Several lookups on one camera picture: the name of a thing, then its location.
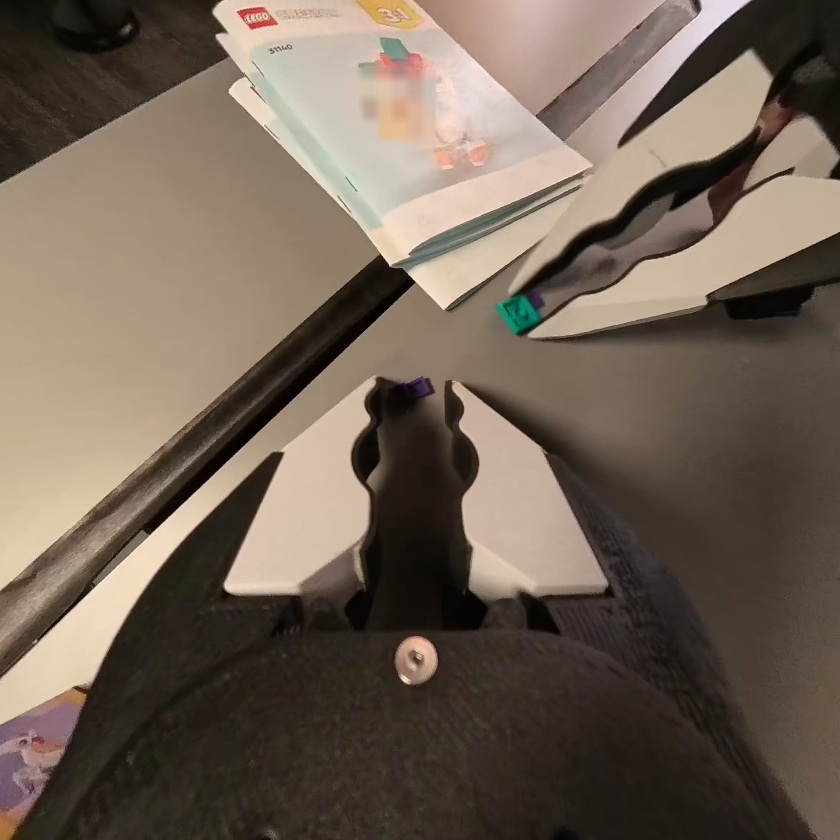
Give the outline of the yellow toy set box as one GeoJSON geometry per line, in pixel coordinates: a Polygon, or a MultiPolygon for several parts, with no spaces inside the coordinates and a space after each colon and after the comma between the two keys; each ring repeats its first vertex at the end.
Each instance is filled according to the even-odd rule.
{"type": "Polygon", "coordinates": [[[2,723],[2,839],[14,837],[43,793],[87,698],[87,688],[75,686],[2,723]]]}

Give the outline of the black stand base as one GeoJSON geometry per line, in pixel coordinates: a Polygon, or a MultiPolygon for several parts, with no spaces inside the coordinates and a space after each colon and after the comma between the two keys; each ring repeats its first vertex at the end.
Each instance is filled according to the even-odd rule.
{"type": "Polygon", "coordinates": [[[51,24],[63,46],[86,54],[118,49],[140,33],[126,1],[55,1],[51,24]]]}

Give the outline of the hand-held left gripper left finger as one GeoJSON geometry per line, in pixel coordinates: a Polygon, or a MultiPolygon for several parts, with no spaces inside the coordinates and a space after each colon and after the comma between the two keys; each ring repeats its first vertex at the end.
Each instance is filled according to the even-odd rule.
{"type": "Polygon", "coordinates": [[[227,573],[227,594],[345,604],[369,588],[368,479],[380,460],[383,384],[363,381],[282,450],[227,573]]]}

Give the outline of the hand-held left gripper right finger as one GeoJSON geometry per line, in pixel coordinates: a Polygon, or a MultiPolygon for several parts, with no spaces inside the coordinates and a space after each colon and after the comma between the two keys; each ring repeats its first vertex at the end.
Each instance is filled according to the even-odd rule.
{"type": "Polygon", "coordinates": [[[444,390],[464,485],[465,586],[483,603],[601,596],[608,581],[547,452],[458,381],[444,390]]]}

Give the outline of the instruction booklet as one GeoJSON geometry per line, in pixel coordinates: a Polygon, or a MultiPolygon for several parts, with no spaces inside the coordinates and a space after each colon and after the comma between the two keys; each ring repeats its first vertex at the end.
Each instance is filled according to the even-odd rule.
{"type": "Polygon", "coordinates": [[[535,246],[591,164],[414,2],[218,2],[231,94],[444,310],[535,246]]]}

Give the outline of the green and purple brick cluster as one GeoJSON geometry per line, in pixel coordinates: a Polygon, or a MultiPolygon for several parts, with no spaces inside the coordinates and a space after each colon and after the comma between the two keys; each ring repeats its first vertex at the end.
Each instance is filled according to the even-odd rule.
{"type": "Polygon", "coordinates": [[[509,297],[495,306],[495,311],[515,335],[526,335],[545,320],[545,302],[539,290],[509,297]]]}

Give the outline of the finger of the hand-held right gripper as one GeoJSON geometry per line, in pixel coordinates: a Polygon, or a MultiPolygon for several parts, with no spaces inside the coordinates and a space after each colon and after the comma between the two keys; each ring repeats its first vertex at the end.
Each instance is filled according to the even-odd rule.
{"type": "Polygon", "coordinates": [[[838,230],[838,180],[777,175],[744,193],[695,244],[643,259],[606,288],[574,297],[531,329],[528,338],[577,338],[698,312],[712,292],[838,230]]]}
{"type": "Polygon", "coordinates": [[[512,281],[525,295],[592,248],[608,253],[651,231],[680,193],[703,192],[751,148],[773,77],[753,49],[616,150],[591,177],[512,281]]]}

